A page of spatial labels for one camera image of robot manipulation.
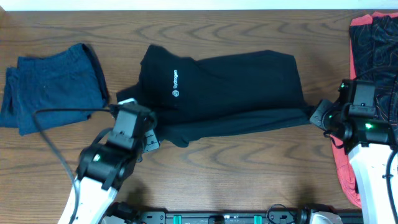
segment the wooden table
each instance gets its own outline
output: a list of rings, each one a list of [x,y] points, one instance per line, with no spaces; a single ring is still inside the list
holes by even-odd
[[[18,56],[46,57],[91,44],[115,93],[137,82],[149,44],[195,59],[271,49],[292,54],[305,99],[334,100],[349,77],[350,21],[364,11],[8,12],[0,25],[0,91]],[[76,168],[81,150],[113,126],[108,114],[48,131]],[[266,210],[316,202],[355,208],[336,176],[330,141],[312,125],[163,142],[145,154],[117,199],[173,210]],[[38,134],[0,128],[0,222],[55,223],[70,193],[62,166]]]

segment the blue denim fabric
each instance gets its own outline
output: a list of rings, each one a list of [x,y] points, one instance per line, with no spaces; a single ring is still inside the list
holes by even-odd
[[[37,132],[33,112],[49,108],[103,108],[109,96],[102,69],[84,44],[48,58],[18,58],[8,68],[0,126],[19,128],[19,134]],[[44,129],[87,120],[92,112],[62,111],[38,114]]]

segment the circular logo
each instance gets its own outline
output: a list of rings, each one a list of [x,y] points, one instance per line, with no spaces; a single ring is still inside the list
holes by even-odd
[[[173,91],[173,96],[178,97],[180,95],[180,92],[178,90]]]

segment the white wall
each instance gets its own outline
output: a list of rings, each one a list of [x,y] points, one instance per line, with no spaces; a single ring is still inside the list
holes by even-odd
[[[0,0],[6,11],[398,9],[398,0]]]

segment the folded black garment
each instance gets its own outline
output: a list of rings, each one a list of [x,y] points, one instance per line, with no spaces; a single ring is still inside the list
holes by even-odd
[[[374,17],[349,35],[357,78],[376,84],[375,119],[390,122],[398,138],[398,17]]]
[[[120,91],[157,113],[159,140],[188,146],[208,136],[308,124],[295,59],[270,50],[195,61],[151,45],[139,82]]]
[[[37,132],[33,112],[49,108],[102,108],[109,96],[100,63],[84,44],[48,58],[18,58],[8,68],[0,127]],[[62,111],[37,115],[44,129],[87,120],[92,112]]]

